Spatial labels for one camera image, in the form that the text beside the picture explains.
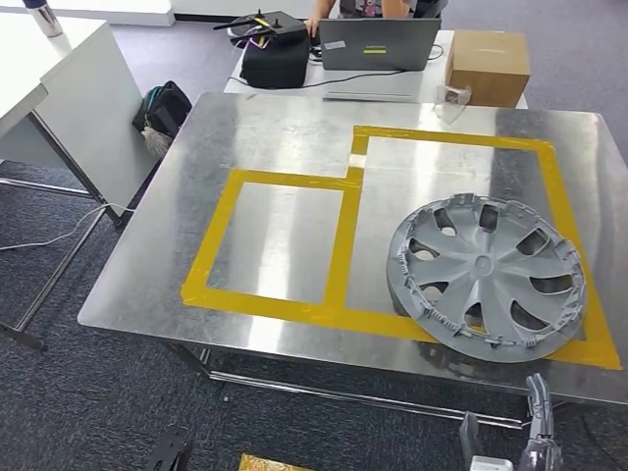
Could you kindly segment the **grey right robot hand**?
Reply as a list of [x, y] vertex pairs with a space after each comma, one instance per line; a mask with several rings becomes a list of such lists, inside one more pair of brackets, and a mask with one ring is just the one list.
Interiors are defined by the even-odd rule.
[[529, 438], [518, 465], [506, 458], [485, 454], [479, 437], [478, 417], [466, 412], [459, 428], [464, 465], [467, 470], [562, 470], [562, 448], [555, 440], [553, 408], [549, 388], [539, 373], [526, 377], [531, 415]]

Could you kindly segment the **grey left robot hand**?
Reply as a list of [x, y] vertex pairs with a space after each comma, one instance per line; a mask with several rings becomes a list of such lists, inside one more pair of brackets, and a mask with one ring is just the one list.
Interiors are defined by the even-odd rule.
[[146, 471], [185, 471], [192, 450], [189, 429], [171, 424], [147, 460]]

